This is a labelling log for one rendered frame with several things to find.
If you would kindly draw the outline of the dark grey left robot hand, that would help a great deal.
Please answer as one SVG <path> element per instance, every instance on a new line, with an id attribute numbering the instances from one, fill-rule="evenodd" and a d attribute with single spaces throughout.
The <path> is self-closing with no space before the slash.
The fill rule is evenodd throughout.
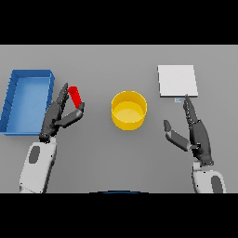
<path id="1" fill-rule="evenodd" d="M 42 128 L 39 134 L 39 140 L 49 143 L 52 137 L 55 137 L 61 127 L 66 128 L 77 121 L 84 115 L 85 103 L 79 104 L 78 108 L 73 112 L 61 117 L 69 98 L 68 84 L 65 84 L 55 101 L 53 101 L 46 111 Z"/>

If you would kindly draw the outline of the yellow bowl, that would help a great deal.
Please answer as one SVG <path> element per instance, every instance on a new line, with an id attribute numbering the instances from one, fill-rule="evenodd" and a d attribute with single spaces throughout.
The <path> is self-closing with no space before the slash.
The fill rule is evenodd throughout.
<path id="1" fill-rule="evenodd" d="M 112 99 L 112 121 L 124 131 L 142 126 L 147 114 L 147 101 L 137 91 L 122 91 Z"/>

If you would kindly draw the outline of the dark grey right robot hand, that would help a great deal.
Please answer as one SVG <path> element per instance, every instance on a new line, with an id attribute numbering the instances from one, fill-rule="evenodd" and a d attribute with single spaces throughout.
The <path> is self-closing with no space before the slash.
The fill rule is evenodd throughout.
<path id="1" fill-rule="evenodd" d="M 213 165 L 214 161 L 211 155 L 211 146 L 207 130 L 203 122 L 197 117 L 192 101 L 188 95 L 185 96 L 183 109 L 190 131 L 190 138 L 186 139 L 182 137 L 178 132 L 172 129 L 172 126 L 167 120 L 164 120 L 166 139 L 185 152 L 192 151 L 192 155 L 200 161 L 202 166 Z"/>

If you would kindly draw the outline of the pale square measuring scale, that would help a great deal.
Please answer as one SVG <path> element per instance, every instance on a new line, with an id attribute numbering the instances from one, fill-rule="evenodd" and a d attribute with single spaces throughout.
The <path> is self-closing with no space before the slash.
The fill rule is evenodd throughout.
<path id="1" fill-rule="evenodd" d="M 193 65 L 158 65 L 157 72 L 161 98 L 198 97 Z"/>

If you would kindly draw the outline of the blue tray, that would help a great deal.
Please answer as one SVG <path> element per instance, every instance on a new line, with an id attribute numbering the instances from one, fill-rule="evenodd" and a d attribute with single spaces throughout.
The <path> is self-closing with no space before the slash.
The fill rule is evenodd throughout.
<path id="1" fill-rule="evenodd" d="M 12 70 L 0 115 L 0 134 L 38 136 L 54 90 L 51 70 Z"/>

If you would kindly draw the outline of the red beaker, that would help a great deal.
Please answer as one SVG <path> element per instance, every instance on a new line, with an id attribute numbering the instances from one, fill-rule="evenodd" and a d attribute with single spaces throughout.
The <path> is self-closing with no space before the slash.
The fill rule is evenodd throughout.
<path id="1" fill-rule="evenodd" d="M 70 86 L 68 89 L 68 92 L 71 96 L 71 99 L 73 101 L 74 107 L 76 109 L 79 108 L 80 104 L 82 103 L 81 97 L 80 97 L 80 93 L 78 91 L 78 87 L 77 86 Z"/>

